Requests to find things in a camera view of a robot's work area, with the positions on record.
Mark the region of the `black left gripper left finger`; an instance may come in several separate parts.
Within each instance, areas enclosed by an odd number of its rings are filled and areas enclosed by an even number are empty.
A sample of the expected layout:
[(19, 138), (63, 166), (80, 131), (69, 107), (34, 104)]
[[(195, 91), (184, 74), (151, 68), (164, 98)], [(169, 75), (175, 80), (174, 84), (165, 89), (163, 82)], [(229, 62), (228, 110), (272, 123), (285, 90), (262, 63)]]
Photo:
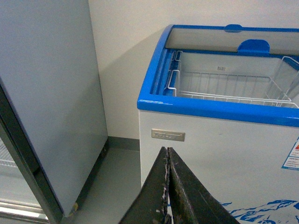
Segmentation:
[(161, 147), (157, 158), (142, 185), (141, 191), (133, 201), (120, 224), (170, 224), (168, 214), (170, 184), (169, 152)]

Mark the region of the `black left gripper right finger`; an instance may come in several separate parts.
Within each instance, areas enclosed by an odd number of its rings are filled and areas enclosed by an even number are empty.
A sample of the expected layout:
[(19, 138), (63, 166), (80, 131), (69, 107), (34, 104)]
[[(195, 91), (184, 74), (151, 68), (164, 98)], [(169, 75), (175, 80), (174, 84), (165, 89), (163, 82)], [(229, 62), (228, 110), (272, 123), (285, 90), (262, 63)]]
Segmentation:
[(170, 159), (169, 196), (175, 224), (239, 223), (205, 188), (173, 148)]

